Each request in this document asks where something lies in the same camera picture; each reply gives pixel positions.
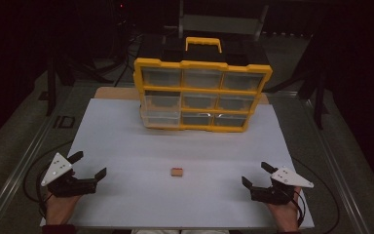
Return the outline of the person's left hand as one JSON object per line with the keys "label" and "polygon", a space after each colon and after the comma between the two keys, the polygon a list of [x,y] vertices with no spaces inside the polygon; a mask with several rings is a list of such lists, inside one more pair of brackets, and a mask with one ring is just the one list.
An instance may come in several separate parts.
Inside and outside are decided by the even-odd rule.
{"label": "person's left hand", "polygon": [[80,196],[57,197],[49,193],[47,199],[46,224],[66,224],[72,217]]}

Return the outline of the person's right hand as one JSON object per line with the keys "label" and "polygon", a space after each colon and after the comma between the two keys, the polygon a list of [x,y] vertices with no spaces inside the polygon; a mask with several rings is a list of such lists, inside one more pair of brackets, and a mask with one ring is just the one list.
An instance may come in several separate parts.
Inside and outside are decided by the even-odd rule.
{"label": "person's right hand", "polygon": [[267,204],[272,214],[278,233],[298,233],[298,208],[292,202],[286,205]]}

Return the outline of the yellow black drawer organizer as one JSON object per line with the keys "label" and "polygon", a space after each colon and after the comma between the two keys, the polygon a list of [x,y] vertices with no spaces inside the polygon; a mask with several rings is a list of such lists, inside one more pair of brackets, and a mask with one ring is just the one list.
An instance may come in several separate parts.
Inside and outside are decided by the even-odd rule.
{"label": "yellow black drawer organizer", "polygon": [[146,35],[133,81],[146,91],[181,93],[180,122],[164,130],[236,133],[247,129],[273,69],[256,41]]}

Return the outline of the black tripod stand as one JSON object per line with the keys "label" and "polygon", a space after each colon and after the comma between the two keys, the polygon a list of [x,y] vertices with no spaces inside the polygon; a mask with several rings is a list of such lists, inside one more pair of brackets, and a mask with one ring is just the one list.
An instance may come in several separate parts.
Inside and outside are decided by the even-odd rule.
{"label": "black tripod stand", "polygon": [[300,99],[309,99],[312,95],[315,96],[314,104],[314,122],[317,127],[322,130],[322,112],[324,108],[324,88],[326,79],[326,69],[322,59],[318,55],[318,42],[319,37],[317,34],[313,34],[310,37],[310,42],[305,49],[302,57],[295,66],[289,79],[278,83],[272,88],[265,89],[265,93],[276,93],[284,88],[302,81],[303,84],[297,92],[297,96]]}
{"label": "black tripod stand", "polygon": [[112,83],[111,80],[101,77],[94,70],[91,70],[82,63],[76,61],[71,56],[64,53],[61,49],[51,47],[48,50],[47,56],[48,116],[50,116],[56,108],[56,78],[59,77],[60,82],[66,86],[72,86],[75,83],[75,78],[71,73],[71,69],[83,72],[99,83]]}

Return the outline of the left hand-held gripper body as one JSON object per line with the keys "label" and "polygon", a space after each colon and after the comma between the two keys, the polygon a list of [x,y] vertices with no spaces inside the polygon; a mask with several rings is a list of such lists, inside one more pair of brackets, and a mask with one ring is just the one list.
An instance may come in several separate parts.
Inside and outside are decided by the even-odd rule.
{"label": "left hand-held gripper body", "polygon": [[67,158],[60,153],[55,155],[46,170],[41,185],[57,197],[94,194],[97,181],[94,178],[76,178],[73,171],[74,164],[70,164]]}

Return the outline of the person's dark red sleeve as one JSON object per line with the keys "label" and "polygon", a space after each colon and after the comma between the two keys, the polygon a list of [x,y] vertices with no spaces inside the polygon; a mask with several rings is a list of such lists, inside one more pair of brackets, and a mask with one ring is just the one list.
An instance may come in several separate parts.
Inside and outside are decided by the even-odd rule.
{"label": "person's dark red sleeve", "polygon": [[71,224],[61,225],[44,225],[42,227],[43,234],[76,234],[76,228]]}

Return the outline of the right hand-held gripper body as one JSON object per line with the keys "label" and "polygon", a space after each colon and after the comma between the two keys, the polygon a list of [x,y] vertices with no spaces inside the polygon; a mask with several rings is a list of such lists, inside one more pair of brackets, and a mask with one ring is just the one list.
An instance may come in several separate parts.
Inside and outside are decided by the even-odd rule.
{"label": "right hand-held gripper body", "polygon": [[287,167],[277,169],[275,173],[269,173],[272,182],[270,187],[253,186],[250,191],[250,198],[253,201],[272,205],[286,205],[293,200],[295,187],[314,187],[312,182]]}

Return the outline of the aluminium rail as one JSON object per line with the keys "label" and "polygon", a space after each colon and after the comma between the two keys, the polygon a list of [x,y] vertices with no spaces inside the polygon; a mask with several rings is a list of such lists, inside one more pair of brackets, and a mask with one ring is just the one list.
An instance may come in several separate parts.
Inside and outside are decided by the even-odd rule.
{"label": "aluminium rail", "polygon": [[47,113],[39,92],[29,96],[0,129],[0,219],[17,193],[21,181],[44,142],[71,89],[56,92],[56,107]]}
{"label": "aluminium rail", "polygon": [[316,133],[320,147],[324,151],[324,161],[326,162],[329,172],[335,182],[335,186],[341,197],[344,209],[347,212],[356,234],[370,234],[368,225],[357,206],[354,193],[351,191],[350,186],[348,185],[341,168],[337,163],[335,155],[330,148],[330,144],[327,141],[323,131],[317,126],[314,120],[313,105],[308,99],[300,99],[300,102],[305,114],[308,116],[309,124]]}

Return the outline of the clear plastic drawer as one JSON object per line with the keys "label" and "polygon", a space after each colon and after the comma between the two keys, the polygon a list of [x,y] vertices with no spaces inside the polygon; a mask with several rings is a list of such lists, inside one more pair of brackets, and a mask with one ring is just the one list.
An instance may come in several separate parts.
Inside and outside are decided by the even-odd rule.
{"label": "clear plastic drawer", "polygon": [[141,99],[140,116],[148,128],[176,128],[181,115],[181,93],[146,91]]}

